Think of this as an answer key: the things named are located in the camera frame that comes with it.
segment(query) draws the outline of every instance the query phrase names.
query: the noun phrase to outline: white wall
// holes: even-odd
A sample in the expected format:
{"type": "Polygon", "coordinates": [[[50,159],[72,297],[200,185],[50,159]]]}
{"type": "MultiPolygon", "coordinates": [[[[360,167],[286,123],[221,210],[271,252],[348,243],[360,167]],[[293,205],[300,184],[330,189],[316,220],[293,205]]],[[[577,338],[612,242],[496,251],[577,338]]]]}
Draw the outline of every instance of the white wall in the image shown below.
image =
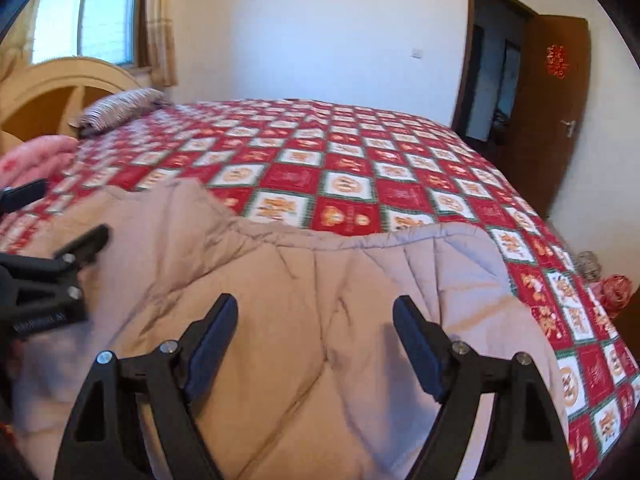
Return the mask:
{"type": "MultiPolygon", "coordinates": [[[[551,219],[574,250],[637,283],[640,69],[596,0],[520,1],[590,23],[585,121],[551,219]]],[[[174,0],[174,98],[313,97],[450,124],[466,13],[467,0],[174,0]]]]}
{"type": "Polygon", "coordinates": [[[487,140],[500,91],[504,42],[509,40],[522,46],[527,20],[504,0],[475,0],[474,23],[482,27],[484,34],[478,83],[466,134],[474,139],[487,140]]]}

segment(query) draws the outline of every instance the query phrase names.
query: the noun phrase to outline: bed headboard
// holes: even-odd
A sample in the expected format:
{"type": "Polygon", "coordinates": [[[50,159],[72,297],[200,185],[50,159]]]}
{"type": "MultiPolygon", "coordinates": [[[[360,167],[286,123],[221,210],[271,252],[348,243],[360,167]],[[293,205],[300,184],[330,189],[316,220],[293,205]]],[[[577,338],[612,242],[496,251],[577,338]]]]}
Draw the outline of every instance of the bed headboard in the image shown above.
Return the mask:
{"type": "Polygon", "coordinates": [[[75,136],[69,119],[110,94],[140,88],[126,70],[92,57],[28,66],[0,84],[0,130],[21,141],[42,134],[75,136]]]}

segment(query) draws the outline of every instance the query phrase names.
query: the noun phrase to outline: chinese character decoration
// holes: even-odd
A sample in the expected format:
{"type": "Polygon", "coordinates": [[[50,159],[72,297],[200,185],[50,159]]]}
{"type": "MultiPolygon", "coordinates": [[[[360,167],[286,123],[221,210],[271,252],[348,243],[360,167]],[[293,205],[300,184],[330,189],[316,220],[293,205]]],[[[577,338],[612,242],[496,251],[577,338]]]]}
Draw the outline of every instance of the chinese character decoration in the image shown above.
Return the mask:
{"type": "Polygon", "coordinates": [[[564,46],[551,45],[546,50],[546,71],[558,79],[564,79],[569,64],[564,62],[564,46]]]}

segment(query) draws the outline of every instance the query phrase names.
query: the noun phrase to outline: pink plush fabric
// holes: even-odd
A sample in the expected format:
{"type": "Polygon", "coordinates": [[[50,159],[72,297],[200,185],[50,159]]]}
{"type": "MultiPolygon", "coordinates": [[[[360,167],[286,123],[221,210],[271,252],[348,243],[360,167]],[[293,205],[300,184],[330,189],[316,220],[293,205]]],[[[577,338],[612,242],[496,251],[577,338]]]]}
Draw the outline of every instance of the pink plush fabric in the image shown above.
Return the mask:
{"type": "Polygon", "coordinates": [[[66,166],[73,160],[77,146],[77,139],[63,135],[28,140],[0,158],[0,189],[21,186],[38,178],[48,178],[63,168],[62,164],[66,166]]]}

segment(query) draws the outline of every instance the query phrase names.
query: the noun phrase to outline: window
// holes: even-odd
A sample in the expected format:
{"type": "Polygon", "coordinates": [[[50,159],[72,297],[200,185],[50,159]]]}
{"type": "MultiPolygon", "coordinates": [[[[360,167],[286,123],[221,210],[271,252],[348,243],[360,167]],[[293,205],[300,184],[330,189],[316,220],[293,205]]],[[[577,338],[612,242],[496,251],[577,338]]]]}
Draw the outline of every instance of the window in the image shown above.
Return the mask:
{"type": "Polygon", "coordinates": [[[90,56],[135,66],[140,0],[40,0],[31,61],[90,56]]]}

